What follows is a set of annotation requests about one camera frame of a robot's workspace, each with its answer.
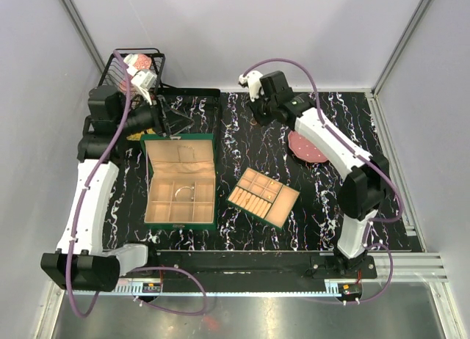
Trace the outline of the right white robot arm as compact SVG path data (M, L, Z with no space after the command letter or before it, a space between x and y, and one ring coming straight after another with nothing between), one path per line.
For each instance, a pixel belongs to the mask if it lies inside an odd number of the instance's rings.
M323 114L319 98L297 94L281 71L267 75L257 70L239 76L250 96L255 121L267 125L278 121L319 149L343 180L337 202L344 214L341 233L327 268L340 277L351 277L366 260L366 232L389 195L389 162L373 156L348 139Z

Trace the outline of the small green jewelry tray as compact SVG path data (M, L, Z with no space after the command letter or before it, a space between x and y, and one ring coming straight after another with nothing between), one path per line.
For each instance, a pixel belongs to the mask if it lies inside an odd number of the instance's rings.
M281 229L300 193L291 187L247 168L228 196L228 203Z

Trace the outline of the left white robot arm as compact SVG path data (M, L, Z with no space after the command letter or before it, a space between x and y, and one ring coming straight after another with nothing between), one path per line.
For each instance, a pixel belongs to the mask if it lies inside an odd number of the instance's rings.
M163 95L139 101L109 85L91 90L88 106L70 216L55 251L43 254L40 267L67 292L110 292L128 272L151 277L159 267L159 260L144 244L126 244L110 252L103 248L105 216L119 173L119 145L148 129L165 136L175 134L182 115L171 109Z

